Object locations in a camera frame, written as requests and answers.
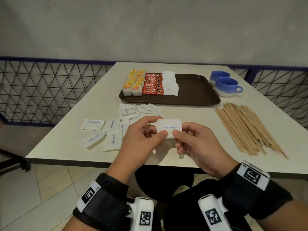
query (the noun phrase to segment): left hand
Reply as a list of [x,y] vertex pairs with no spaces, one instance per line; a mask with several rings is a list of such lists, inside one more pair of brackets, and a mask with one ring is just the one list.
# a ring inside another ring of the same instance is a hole
[[131,175],[148,160],[153,150],[168,135],[167,131],[157,133],[156,126],[148,125],[158,119],[162,117],[145,116],[128,127],[121,149],[106,174],[124,184],[128,182]]

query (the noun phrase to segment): mug handle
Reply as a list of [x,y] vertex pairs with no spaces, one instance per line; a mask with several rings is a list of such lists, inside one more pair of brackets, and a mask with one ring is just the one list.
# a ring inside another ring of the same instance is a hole
[[236,89],[235,89],[235,92],[236,92],[236,93],[241,93],[242,91],[243,91],[243,88],[242,88],[241,86],[237,86]]

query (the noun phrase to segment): table edge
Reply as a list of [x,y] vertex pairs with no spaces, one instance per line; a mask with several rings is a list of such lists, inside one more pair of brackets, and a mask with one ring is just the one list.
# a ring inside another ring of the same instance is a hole
[[[81,160],[65,160],[65,159],[41,159],[41,158],[29,158],[26,159],[33,164],[51,164],[51,165],[63,165],[63,166],[79,166],[79,167],[95,167],[95,168],[108,168],[111,163],[109,162],[97,162],[97,161],[81,161]],[[165,166],[165,165],[150,165],[145,164],[145,167],[155,169],[155,167],[164,167],[172,170],[173,168],[179,168],[187,173],[206,174],[201,168],[194,167],[179,167],[179,166]],[[301,173],[281,173],[281,172],[268,172],[272,178],[284,178],[284,179],[300,179],[308,180],[308,174]]]

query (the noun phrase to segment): hand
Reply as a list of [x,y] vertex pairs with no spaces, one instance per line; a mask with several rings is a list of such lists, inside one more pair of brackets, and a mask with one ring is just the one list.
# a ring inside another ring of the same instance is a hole
[[238,162],[220,145],[213,131],[194,122],[182,124],[183,132],[174,130],[177,153],[188,152],[198,167],[218,179],[227,175]]
[[157,133],[156,126],[148,125],[157,119],[162,117],[145,116],[128,127],[121,149],[106,174],[124,184],[128,182],[131,175],[148,160],[153,150],[168,135],[167,131]]

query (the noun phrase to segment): right hand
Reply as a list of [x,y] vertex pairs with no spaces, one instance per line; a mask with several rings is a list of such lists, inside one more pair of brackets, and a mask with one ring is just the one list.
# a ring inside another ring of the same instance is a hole
[[182,123],[182,130],[172,133],[177,138],[177,153],[189,153],[208,175],[223,178],[238,164],[220,145],[213,131],[194,122]]

